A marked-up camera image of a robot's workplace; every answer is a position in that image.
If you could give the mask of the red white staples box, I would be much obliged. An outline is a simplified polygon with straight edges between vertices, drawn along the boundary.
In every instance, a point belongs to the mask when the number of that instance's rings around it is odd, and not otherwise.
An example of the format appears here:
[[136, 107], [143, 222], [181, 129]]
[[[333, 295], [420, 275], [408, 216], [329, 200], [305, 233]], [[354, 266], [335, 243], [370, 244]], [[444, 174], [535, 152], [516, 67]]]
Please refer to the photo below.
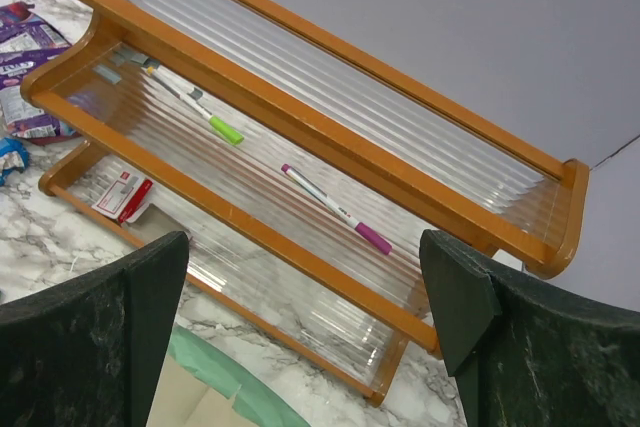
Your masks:
[[118, 224], [133, 223], [149, 207], [154, 182], [136, 170], [123, 170], [92, 204], [92, 209]]

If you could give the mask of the purple snack bag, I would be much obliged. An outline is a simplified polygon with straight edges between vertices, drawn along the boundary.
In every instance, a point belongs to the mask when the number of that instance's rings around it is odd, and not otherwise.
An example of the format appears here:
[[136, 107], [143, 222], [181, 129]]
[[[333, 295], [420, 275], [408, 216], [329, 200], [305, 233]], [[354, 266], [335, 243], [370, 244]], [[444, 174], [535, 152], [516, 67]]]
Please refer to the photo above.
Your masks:
[[1, 112], [11, 136], [46, 145], [74, 138], [77, 132], [26, 101], [21, 85], [71, 44], [31, 8], [25, 2], [1, 7]]

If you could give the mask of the green capped marker pen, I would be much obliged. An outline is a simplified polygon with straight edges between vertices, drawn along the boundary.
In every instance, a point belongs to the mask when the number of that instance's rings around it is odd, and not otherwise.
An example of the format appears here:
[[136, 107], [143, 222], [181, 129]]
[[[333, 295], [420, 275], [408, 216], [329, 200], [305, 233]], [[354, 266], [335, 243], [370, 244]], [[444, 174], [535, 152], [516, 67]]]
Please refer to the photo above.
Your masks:
[[188, 92], [179, 83], [173, 81], [167, 74], [167, 70], [161, 67], [149, 65], [148, 67], [145, 67], [144, 70], [150, 77], [163, 85], [172, 95], [177, 97], [180, 101], [200, 115], [213, 129], [213, 131], [219, 134], [229, 144], [237, 146], [244, 141], [244, 136], [240, 132], [219, 117], [215, 116], [199, 103], [198, 97], [195, 97], [198, 89], [193, 88]]

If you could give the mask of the green beige paper bag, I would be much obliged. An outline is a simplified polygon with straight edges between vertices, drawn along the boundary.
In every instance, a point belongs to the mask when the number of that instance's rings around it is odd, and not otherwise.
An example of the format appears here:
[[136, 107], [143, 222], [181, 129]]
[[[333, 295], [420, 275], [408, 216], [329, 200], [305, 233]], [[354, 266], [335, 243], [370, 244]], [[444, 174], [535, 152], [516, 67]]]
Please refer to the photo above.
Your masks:
[[188, 329], [173, 327], [149, 426], [306, 426], [247, 369]]

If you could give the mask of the wooden shelf rack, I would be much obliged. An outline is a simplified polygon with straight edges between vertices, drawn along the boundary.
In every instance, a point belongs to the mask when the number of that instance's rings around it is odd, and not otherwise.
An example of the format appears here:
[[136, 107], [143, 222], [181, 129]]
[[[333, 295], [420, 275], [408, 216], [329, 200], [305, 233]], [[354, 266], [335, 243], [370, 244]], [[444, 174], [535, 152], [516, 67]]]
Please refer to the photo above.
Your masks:
[[378, 257], [269, 173], [265, 154], [219, 143], [114, 54], [130, 48], [158, 60], [342, 172], [355, 205], [366, 191], [386, 198], [386, 232], [420, 219], [482, 253], [505, 251], [542, 279], [573, 260], [584, 163], [549, 156], [270, 0], [80, 1], [93, 11], [88, 31], [22, 88], [84, 136], [40, 190], [87, 212], [71, 186], [104, 157], [118, 157], [343, 298], [388, 330], [381, 359], [362, 376], [219, 294], [372, 405], [385, 399], [409, 343], [439, 350], [408, 243], [397, 239], [388, 259]]

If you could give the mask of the blue snack wrapper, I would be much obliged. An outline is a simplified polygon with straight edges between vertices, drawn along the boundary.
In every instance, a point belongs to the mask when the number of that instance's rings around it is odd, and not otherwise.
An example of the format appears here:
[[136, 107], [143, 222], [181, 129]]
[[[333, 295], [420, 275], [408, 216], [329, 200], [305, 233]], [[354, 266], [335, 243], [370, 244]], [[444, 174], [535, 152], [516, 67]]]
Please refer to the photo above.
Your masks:
[[13, 173], [24, 172], [29, 167], [29, 154], [24, 145], [11, 137], [0, 141], [0, 185], [4, 186], [7, 177]]

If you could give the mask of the purple capped marker pen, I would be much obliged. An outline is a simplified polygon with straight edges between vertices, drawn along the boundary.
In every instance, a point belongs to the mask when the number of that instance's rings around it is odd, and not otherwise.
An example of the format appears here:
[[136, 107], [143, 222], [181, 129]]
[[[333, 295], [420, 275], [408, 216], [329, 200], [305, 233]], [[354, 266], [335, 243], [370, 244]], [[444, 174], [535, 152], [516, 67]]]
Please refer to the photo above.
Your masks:
[[349, 214], [344, 208], [339, 206], [336, 201], [330, 198], [324, 191], [294, 167], [289, 164], [283, 164], [281, 166], [281, 171], [383, 255], [389, 255], [391, 253], [392, 245], [386, 239], [367, 224], [359, 221]]

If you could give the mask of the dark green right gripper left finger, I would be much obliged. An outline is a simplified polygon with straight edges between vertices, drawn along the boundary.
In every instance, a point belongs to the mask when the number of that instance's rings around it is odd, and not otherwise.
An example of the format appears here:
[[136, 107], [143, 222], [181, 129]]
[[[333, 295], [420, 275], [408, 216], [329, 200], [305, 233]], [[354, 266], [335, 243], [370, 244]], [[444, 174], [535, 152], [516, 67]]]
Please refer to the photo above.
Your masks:
[[170, 232], [2, 305], [2, 425], [145, 425], [188, 262]]

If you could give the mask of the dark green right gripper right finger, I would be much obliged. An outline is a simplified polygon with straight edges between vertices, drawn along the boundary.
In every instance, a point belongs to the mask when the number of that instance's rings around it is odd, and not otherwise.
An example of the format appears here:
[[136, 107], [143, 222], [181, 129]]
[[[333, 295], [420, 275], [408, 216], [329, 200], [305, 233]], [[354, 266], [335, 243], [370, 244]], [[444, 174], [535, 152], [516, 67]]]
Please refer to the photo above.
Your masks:
[[470, 426], [636, 426], [639, 315], [507, 267], [439, 230], [420, 266]]

